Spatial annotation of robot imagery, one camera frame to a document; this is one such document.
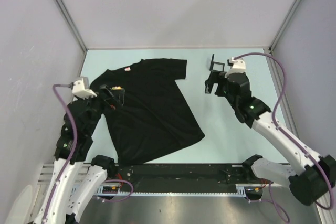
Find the colourful pom-pom brooch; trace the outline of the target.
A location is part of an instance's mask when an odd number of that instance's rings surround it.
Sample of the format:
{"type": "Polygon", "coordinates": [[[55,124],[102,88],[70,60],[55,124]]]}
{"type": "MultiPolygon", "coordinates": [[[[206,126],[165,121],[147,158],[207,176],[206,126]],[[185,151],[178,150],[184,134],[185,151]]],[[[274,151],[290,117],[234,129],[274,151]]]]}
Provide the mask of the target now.
{"type": "Polygon", "coordinates": [[[112,87],[112,90],[121,90],[121,86],[115,86],[115,87],[112,87]]]}

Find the black t-shirt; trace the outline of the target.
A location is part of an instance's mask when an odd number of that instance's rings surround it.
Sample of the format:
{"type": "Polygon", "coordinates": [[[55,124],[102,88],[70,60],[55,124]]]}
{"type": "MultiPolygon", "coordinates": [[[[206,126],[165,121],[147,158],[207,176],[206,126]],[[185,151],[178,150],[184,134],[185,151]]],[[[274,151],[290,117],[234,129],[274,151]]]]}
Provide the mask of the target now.
{"type": "Polygon", "coordinates": [[[142,59],[91,83],[93,91],[103,84],[125,89],[123,107],[103,112],[119,164],[143,164],[205,137],[176,83],[186,72],[187,60],[142,59]]]}

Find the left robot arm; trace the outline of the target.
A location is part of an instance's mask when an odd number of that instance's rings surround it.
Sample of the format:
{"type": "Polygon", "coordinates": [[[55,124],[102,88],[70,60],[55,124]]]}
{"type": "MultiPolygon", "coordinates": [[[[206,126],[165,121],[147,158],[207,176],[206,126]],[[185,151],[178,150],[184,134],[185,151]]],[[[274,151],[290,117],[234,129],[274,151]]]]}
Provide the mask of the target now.
{"type": "Polygon", "coordinates": [[[77,176],[93,144],[92,135],[104,109],[114,111],[124,104],[124,88],[102,85],[93,91],[82,80],[67,87],[75,99],[65,104],[53,85],[53,92],[66,111],[56,144],[51,180],[40,211],[33,223],[79,223],[90,199],[103,182],[115,178],[113,158],[98,155],[91,163],[79,188],[73,191],[77,176]]]}

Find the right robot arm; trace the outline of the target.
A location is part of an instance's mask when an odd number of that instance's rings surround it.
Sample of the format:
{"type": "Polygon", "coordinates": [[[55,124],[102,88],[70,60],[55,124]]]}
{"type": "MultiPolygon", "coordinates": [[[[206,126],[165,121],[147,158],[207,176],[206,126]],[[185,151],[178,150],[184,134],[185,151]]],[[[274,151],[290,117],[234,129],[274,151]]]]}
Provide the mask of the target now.
{"type": "Polygon", "coordinates": [[[245,73],[227,74],[212,70],[205,81],[205,93],[225,97],[240,123],[245,123],[268,140],[286,159],[287,165],[271,162],[261,155],[244,161],[243,179],[254,183],[259,178],[290,189],[293,196],[310,206],[335,187],[335,159],[321,156],[293,135],[272,117],[272,111],[262,100],[252,96],[245,73]]]}

